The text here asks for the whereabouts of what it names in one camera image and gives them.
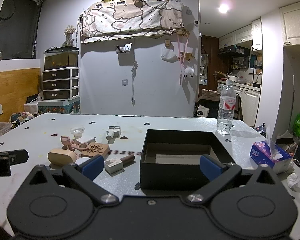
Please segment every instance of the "black heart pattern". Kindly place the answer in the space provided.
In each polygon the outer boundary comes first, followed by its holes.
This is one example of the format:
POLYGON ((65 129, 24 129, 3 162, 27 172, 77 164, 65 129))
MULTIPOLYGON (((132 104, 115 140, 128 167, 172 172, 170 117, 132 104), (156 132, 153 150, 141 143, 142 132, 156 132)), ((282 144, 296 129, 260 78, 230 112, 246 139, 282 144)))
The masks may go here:
POLYGON ((140 182, 138 182, 135 186, 134 186, 135 190, 139 190, 140 189, 140 182))

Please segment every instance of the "blue gripper pad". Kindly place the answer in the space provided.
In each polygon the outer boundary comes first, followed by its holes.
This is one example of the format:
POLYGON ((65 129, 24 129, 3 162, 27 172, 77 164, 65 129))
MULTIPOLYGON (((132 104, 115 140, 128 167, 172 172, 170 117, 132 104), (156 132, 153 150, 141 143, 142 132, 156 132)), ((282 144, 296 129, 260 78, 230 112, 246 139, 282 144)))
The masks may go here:
POLYGON ((207 154, 200 157, 200 170, 210 181, 220 176, 225 168, 225 165, 215 161, 207 154))
POLYGON ((90 160, 81 163, 79 169, 88 179, 94 180, 103 171, 104 159, 101 155, 96 155, 90 160))

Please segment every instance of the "cartoon print fabric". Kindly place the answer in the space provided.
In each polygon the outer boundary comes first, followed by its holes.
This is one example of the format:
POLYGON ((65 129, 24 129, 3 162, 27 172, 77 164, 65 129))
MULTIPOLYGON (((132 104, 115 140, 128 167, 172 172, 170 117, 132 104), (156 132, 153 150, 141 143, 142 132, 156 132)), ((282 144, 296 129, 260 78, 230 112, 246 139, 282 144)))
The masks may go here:
POLYGON ((97 2, 82 13, 82 43, 171 35, 183 28, 182 3, 148 0, 97 2))

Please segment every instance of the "range hood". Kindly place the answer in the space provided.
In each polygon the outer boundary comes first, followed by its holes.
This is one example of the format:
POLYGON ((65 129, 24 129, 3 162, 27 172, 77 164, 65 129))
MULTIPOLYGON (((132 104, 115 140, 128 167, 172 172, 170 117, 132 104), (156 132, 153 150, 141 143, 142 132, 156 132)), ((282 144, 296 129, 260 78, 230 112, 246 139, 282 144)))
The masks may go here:
POLYGON ((219 49, 218 55, 223 57, 249 57, 250 50, 237 45, 232 45, 219 49))

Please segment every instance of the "ceiling light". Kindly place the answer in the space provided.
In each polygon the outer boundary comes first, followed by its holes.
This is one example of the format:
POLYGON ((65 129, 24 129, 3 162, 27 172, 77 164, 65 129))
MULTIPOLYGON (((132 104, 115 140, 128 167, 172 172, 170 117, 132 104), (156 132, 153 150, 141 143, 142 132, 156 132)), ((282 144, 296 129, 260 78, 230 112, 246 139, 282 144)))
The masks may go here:
POLYGON ((226 13, 229 10, 229 6, 226 4, 221 4, 219 7, 219 12, 220 13, 226 13))

